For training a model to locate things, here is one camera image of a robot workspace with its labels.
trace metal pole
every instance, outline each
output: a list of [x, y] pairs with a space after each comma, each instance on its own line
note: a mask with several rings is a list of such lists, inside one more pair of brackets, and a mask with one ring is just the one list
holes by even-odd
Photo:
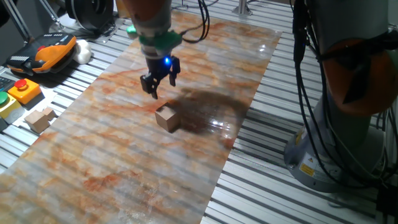
[[239, 0], [239, 6], [232, 10], [232, 12], [238, 15], [248, 16], [253, 14], [253, 12], [248, 8], [248, 0]]
[[50, 4], [47, 2], [47, 0], [39, 0], [40, 3], [42, 3], [44, 9], [50, 14], [51, 19], [55, 22], [57, 26], [59, 26], [59, 29], [62, 30], [63, 26], [60, 23], [60, 18], [57, 16], [57, 13], [54, 12]]

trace keyboard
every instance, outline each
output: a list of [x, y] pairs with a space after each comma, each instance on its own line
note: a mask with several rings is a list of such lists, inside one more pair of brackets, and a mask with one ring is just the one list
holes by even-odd
[[0, 77], [0, 92], [8, 91], [9, 89], [11, 89], [11, 87], [14, 86], [14, 83], [15, 83], [14, 80]]

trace orange device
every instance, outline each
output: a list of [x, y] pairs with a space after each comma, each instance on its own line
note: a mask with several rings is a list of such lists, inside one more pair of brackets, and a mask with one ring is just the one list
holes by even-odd
[[44, 34], [11, 55], [7, 66], [19, 73], [59, 72], [75, 54], [76, 37], [67, 33]]
[[41, 94], [41, 92], [39, 84], [27, 78], [16, 81], [14, 87], [8, 90], [8, 93], [23, 105], [28, 104], [37, 95]]

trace white object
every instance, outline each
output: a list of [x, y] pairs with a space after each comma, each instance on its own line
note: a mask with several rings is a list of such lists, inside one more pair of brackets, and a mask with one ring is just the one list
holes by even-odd
[[90, 61], [91, 58], [91, 46], [85, 40], [78, 40], [76, 42], [76, 55], [73, 57], [75, 61], [83, 65]]
[[73, 27], [76, 24], [76, 19], [72, 19], [68, 16], [68, 14], [64, 14], [60, 17], [60, 23], [64, 27]]

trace black cable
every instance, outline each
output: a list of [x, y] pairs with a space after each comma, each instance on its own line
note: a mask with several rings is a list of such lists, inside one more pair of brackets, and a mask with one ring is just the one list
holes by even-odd
[[383, 149], [383, 153], [384, 153], [384, 168], [383, 168], [383, 170], [381, 171], [381, 174], [380, 174], [380, 176], [381, 177], [383, 177], [384, 176], [384, 174], [387, 172], [387, 170], [388, 170], [388, 153], [387, 153], [387, 149], [386, 149], [386, 147], [384, 146], [384, 149]]
[[186, 41], [190, 44], [196, 44], [196, 43], [199, 43], [200, 41], [206, 39], [206, 37], [210, 31], [210, 15], [209, 15], [207, 5], [204, 0], [198, 0], [198, 5], [199, 5], [199, 9], [200, 9], [202, 23], [196, 27], [189, 28], [180, 33], [180, 35], [185, 35], [187, 32], [189, 32], [191, 30], [196, 30], [196, 29], [199, 29], [202, 27], [201, 36], [197, 40], [190, 40], [190, 39], [183, 38], [184, 41]]
[[387, 111], [385, 111], [384, 113], [383, 113], [383, 126], [382, 126], [382, 130], [383, 131], [386, 131], [386, 117], [387, 117]]
[[[388, 111], [388, 118], [390, 120], [391, 126], [392, 126], [392, 132], [394, 133], [394, 138], [396, 140], [396, 147], [398, 148], [398, 131], [397, 131], [397, 123], [396, 123], [396, 117], [394, 116], [394, 110], [392, 109], [392, 106], [390, 107], [390, 110]], [[392, 177], [394, 174], [397, 173], [398, 170], [398, 156], [396, 159], [396, 163], [394, 164], [394, 168], [388, 174], [384, 179], [388, 179]]]
[[109, 37], [117, 28], [114, 21], [107, 23], [101, 30], [94, 31], [92, 34], [77, 35], [77, 39]]
[[379, 129], [380, 118], [381, 118], [381, 115], [383, 115], [383, 114], [384, 114], [384, 112], [381, 112], [381, 113], [379, 113], [378, 116], [377, 116], [377, 120], [376, 120], [376, 129], [377, 129], [377, 130]]
[[[216, 3], [218, 3], [219, 1], [220, 1], [220, 0], [215, 0], [215, 1], [213, 1], [212, 3], [210, 3], [209, 5], [207, 5], [207, 7], [210, 7], [210, 6], [212, 6], [212, 5], [216, 4]], [[181, 2], [181, 5], [172, 7], [172, 10], [174, 10], [174, 9], [179, 9], [179, 8], [181, 8], [181, 7], [184, 7], [184, 8], [186, 8], [186, 9], [200, 9], [199, 6], [189, 6], [189, 5], [184, 4], [184, 1], [182, 1], [182, 2]]]
[[[315, 33], [312, 29], [312, 24], [311, 24], [311, 17], [308, 15], [308, 20], [307, 20], [307, 31], [309, 34], [308, 35], [308, 45], [310, 48], [312, 48], [312, 51], [315, 53], [315, 55], [320, 55], [320, 49], [318, 45], [317, 38], [315, 36]], [[321, 70], [321, 78], [322, 78], [322, 102], [323, 102], [323, 115], [329, 118], [330, 124], [332, 123], [331, 120], [331, 114], [330, 114], [330, 107], [329, 107], [329, 100], [328, 100], [328, 87], [326, 85], [326, 76], [325, 76], [325, 71], [323, 69], [323, 66], [321, 63], [320, 64], [320, 70]], [[329, 123], [325, 123], [326, 128], [329, 128]]]
[[293, 11], [293, 4], [292, 4], [292, 0], [289, 0], [289, 3], [290, 3], [290, 8], [292, 9], [292, 11]]

